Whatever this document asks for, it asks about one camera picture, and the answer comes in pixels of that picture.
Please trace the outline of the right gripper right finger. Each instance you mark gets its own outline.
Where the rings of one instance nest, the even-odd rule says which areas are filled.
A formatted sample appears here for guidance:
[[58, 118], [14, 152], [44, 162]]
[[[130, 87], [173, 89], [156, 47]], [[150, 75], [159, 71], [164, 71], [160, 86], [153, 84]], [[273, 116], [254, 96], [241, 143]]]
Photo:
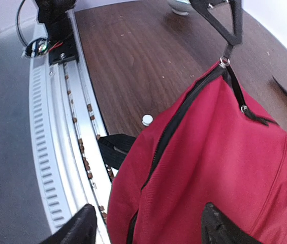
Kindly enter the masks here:
[[260, 243], [241, 230], [213, 203], [206, 204], [202, 214], [202, 243]]

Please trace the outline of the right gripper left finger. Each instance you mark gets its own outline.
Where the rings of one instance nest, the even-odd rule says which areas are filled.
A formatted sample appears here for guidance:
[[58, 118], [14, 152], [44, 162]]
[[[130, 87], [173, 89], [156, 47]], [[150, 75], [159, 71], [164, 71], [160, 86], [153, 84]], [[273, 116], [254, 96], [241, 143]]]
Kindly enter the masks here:
[[95, 243], [96, 233], [97, 216], [95, 208], [90, 204], [86, 204], [56, 233], [41, 243]]

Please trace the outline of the red backpack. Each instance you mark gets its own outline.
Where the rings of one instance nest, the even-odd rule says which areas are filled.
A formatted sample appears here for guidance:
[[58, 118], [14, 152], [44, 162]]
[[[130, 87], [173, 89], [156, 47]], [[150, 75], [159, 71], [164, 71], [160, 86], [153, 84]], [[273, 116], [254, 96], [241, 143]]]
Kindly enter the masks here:
[[287, 132], [239, 85], [228, 56], [138, 136], [99, 139], [112, 243], [202, 243], [213, 203], [260, 243], [287, 243]]

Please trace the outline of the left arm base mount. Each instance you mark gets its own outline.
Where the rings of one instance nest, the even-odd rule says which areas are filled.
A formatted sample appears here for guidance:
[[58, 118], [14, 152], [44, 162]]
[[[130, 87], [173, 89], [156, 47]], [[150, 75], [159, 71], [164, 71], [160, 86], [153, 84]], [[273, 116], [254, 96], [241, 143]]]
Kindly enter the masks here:
[[49, 64], [63, 64], [79, 60], [75, 34], [67, 11], [74, 8], [75, 0], [35, 1], [38, 7], [37, 21], [43, 24], [47, 37], [39, 37], [27, 42], [21, 32], [20, 12], [22, 1], [16, 14], [16, 30], [24, 50], [23, 56], [38, 58], [48, 55]]

